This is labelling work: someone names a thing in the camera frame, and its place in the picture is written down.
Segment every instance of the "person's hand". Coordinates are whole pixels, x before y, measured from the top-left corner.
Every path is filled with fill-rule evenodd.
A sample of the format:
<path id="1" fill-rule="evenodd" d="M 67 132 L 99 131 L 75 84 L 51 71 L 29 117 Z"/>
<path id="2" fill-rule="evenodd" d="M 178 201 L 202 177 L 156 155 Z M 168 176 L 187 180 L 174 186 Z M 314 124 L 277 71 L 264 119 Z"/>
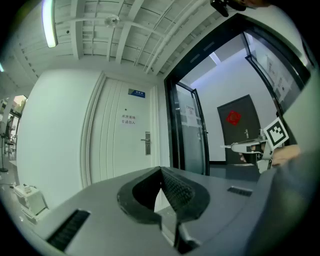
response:
<path id="1" fill-rule="evenodd" d="M 265 145 L 261 145 L 262 150 L 265 150 Z M 272 165 L 282 165 L 288 160 L 297 157 L 300 154 L 300 148 L 298 145 L 289 145 L 280 148 L 276 148 L 272 156 Z M 240 160 L 247 162 L 242 153 L 239 153 L 241 156 Z"/>

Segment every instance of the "dark door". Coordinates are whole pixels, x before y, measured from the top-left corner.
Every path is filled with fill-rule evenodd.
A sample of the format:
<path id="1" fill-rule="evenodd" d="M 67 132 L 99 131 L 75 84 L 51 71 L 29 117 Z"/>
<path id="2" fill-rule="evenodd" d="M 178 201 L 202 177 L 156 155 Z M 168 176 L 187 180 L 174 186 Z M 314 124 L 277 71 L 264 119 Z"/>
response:
<path id="1" fill-rule="evenodd" d="M 261 127 L 250 95 L 219 106 L 217 109 L 225 145 L 258 137 Z M 225 161 L 227 164 L 244 164 L 239 154 L 229 148 L 225 149 Z"/>

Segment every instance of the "white printer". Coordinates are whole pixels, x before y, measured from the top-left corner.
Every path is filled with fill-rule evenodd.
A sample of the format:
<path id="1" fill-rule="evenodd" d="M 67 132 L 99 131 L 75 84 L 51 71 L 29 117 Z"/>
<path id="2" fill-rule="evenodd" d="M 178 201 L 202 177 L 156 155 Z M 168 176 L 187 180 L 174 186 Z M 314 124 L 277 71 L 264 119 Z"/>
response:
<path id="1" fill-rule="evenodd" d="M 15 186 L 13 191 L 21 204 L 23 214 L 32 224 L 37 224 L 49 212 L 39 189 L 23 184 Z"/>

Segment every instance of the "fluorescent light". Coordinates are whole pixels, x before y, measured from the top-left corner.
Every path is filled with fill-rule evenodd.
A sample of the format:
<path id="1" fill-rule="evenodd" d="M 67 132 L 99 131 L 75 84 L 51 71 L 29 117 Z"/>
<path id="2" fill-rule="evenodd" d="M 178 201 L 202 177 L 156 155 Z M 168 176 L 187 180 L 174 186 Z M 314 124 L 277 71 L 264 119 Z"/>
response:
<path id="1" fill-rule="evenodd" d="M 55 23 L 55 0 L 43 0 L 42 23 L 48 47 L 55 47 L 58 44 Z"/>
<path id="2" fill-rule="evenodd" d="M 221 60 L 218 58 L 218 56 L 215 54 L 215 52 L 210 54 L 210 58 L 214 61 L 216 65 L 221 63 Z"/>

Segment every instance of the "ceiling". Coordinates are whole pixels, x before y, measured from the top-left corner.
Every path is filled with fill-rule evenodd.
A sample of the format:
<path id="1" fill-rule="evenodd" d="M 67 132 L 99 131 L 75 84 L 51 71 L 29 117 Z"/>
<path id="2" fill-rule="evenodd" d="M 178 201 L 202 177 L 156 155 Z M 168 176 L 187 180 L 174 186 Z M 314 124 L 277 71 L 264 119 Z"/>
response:
<path id="1" fill-rule="evenodd" d="M 106 27 L 103 20 L 68 21 L 106 18 L 110 13 L 157 34 L 123 23 L 113 29 Z M 2 51 L 0 62 L 5 72 L 0 73 L 0 90 L 5 94 L 33 86 L 57 56 L 77 60 L 83 55 L 105 56 L 106 62 L 131 63 L 161 76 L 220 17 L 208 0 L 56 0 L 58 45 L 48 48 L 42 6 L 38 4 Z M 167 36 L 167 41 L 163 42 L 158 34 Z"/>
<path id="2" fill-rule="evenodd" d="M 192 83 L 194 81 L 198 80 L 221 62 L 225 61 L 244 48 L 245 44 L 242 40 L 242 36 L 237 35 L 214 51 L 215 58 L 212 58 L 212 54 L 210 54 L 207 58 L 195 66 L 187 75 L 185 75 L 181 82 L 189 87 L 192 87 Z"/>

